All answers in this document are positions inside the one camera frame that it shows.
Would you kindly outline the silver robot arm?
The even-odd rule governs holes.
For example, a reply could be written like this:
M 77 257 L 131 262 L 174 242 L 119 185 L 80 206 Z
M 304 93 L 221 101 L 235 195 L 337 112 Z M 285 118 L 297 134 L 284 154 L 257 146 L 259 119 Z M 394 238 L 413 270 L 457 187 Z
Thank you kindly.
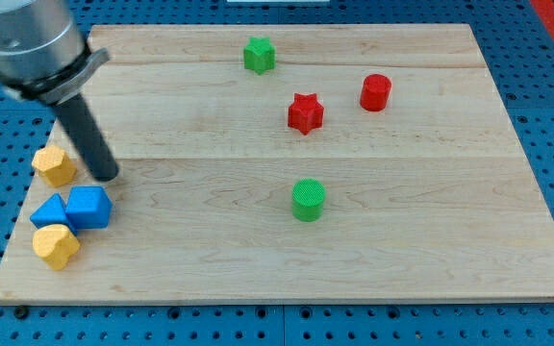
M 64 0 L 0 0 L 0 83 L 16 98 L 63 103 L 110 59 L 92 51 Z

